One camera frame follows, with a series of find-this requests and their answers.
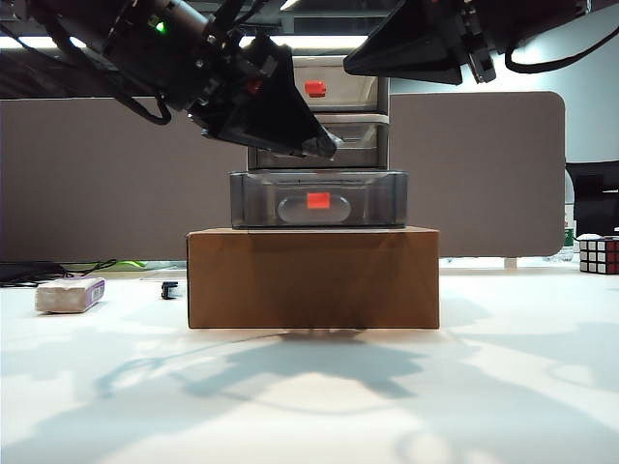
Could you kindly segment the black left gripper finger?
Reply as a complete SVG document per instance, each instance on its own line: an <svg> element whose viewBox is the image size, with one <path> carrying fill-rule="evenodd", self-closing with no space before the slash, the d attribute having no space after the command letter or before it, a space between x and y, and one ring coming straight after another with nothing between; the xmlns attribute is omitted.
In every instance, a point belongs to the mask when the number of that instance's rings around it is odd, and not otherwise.
<svg viewBox="0 0 619 464"><path fill-rule="evenodd" d="M271 83L266 91L264 109L275 111L307 108L310 110L295 85L291 49L286 45L278 45L270 37L268 38L271 41ZM333 136L332 138L336 141L337 149L338 140Z"/></svg>
<svg viewBox="0 0 619 464"><path fill-rule="evenodd" d="M278 154L331 159L336 141L307 108L200 112L202 135Z"/></svg>

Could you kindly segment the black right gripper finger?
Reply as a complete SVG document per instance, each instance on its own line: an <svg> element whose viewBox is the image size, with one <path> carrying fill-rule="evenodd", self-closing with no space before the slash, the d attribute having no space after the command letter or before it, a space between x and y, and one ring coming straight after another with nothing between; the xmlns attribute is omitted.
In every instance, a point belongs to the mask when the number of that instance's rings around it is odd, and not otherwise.
<svg viewBox="0 0 619 464"><path fill-rule="evenodd" d="M445 71L433 71L433 70L411 70L411 69L345 69L348 73L353 75L369 75L379 77L393 77L402 78L416 81L442 83L449 85L459 85L463 79L459 68L447 69Z"/></svg>
<svg viewBox="0 0 619 464"><path fill-rule="evenodd" d="M347 69L458 69L457 1L401 1L344 58Z"/></svg>

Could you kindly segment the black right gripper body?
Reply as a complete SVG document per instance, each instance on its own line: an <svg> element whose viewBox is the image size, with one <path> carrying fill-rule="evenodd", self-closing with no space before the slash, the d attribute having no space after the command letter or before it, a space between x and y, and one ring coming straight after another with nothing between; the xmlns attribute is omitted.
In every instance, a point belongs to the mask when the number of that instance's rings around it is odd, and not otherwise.
<svg viewBox="0 0 619 464"><path fill-rule="evenodd" d="M489 83L496 78L481 17L474 1L455 1L457 46L457 80L462 82L461 65L466 64L477 83Z"/></svg>

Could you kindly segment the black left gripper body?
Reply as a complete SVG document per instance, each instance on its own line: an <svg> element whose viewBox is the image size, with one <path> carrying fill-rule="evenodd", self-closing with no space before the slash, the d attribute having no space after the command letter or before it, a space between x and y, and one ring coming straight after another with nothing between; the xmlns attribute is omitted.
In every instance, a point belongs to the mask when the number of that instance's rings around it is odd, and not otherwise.
<svg viewBox="0 0 619 464"><path fill-rule="evenodd" d="M224 37L205 70L207 80L188 109L188 115L213 139L260 139L266 131L258 127L259 112L266 103L271 83L271 41L258 35L241 46L241 30Z"/></svg>

